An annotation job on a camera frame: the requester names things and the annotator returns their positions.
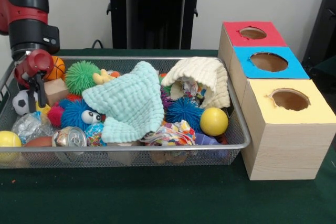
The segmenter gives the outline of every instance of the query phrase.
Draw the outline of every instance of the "yellow plastic ball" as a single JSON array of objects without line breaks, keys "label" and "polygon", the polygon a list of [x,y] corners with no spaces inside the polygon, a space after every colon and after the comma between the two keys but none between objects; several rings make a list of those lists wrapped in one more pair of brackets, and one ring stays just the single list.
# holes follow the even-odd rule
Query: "yellow plastic ball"
[{"label": "yellow plastic ball", "polygon": [[206,109],[201,116],[201,129],[209,136],[223,134],[229,124],[225,112],[219,108]]},{"label": "yellow plastic ball", "polygon": [[[11,131],[0,131],[0,147],[21,147],[21,140]],[[10,162],[16,159],[20,152],[0,152],[0,162]]]}]

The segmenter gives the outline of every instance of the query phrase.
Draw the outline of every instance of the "plastic bag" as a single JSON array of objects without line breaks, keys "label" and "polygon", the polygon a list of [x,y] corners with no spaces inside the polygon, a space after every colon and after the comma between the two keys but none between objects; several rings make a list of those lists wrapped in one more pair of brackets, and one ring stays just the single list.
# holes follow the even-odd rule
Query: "plastic bag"
[{"label": "plastic bag", "polygon": [[48,117],[40,111],[22,116],[12,127],[23,145],[40,136],[52,136],[54,131]]}]

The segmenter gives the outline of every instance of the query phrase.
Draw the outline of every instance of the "green spiky ball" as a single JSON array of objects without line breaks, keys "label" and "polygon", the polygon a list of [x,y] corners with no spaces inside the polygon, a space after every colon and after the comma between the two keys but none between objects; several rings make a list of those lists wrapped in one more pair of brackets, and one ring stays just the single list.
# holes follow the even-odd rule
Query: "green spiky ball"
[{"label": "green spiky ball", "polygon": [[69,88],[69,92],[82,95],[85,89],[94,87],[92,75],[100,73],[99,68],[90,61],[80,61],[71,65],[66,72],[65,83]]}]

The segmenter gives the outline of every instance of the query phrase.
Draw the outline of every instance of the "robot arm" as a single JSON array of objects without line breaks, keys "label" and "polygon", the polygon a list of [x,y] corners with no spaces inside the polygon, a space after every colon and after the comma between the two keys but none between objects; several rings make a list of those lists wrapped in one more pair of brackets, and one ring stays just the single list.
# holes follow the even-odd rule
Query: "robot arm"
[{"label": "robot arm", "polygon": [[[51,72],[50,54],[59,50],[59,30],[49,26],[48,0],[0,0],[0,34],[9,35],[17,82],[38,93],[40,107],[46,104],[43,77]],[[29,103],[35,111],[35,103]]]}]

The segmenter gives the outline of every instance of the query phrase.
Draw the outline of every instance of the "soda can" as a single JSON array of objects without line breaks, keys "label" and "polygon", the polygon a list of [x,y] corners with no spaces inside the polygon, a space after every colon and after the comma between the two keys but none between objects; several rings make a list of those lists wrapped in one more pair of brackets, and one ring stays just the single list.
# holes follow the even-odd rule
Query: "soda can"
[{"label": "soda can", "polygon": [[[52,136],[53,147],[86,147],[87,141],[84,131],[78,127],[66,127],[56,131]],[[84,152],[55,152],[63,163],[71,163]]]}]

